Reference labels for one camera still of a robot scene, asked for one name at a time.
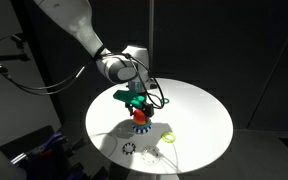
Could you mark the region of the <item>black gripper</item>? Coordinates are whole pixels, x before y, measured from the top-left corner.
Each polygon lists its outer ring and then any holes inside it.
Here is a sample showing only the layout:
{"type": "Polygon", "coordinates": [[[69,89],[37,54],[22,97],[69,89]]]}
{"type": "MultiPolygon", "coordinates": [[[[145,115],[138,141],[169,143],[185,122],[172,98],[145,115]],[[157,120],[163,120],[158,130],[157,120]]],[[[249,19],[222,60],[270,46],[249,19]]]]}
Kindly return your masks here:
{"type": "Polygon", "coordinates": [[[128,109],[130,115],[134,114],[134,109],[140,110],[146,117],[154,115],[154,107],[152,104],[144,103],[141,107],[136,107],[133,104],[126,103],[125,107],[128,109]]]}

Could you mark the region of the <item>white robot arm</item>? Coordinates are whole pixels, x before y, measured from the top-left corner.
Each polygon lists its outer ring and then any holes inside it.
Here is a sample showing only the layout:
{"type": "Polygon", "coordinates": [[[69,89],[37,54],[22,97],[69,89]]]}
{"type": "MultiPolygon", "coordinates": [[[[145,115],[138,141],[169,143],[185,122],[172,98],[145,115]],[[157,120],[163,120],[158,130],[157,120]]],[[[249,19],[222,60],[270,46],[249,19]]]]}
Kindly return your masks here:
{"type": "Polygon", "coordinates": [[[111,53],[101,42],[91,24],[92,8],[88,0],[33,0],[57,25],[76,38],[94,58],[98,70],[115,84],[128,83],[128,91],[114,98],[147,117],[154,115],[152,104],[146,102],[147,90],[153,85],[149,77],[149,55],[144,47],[128,45],[121,53],[111,53]]]}

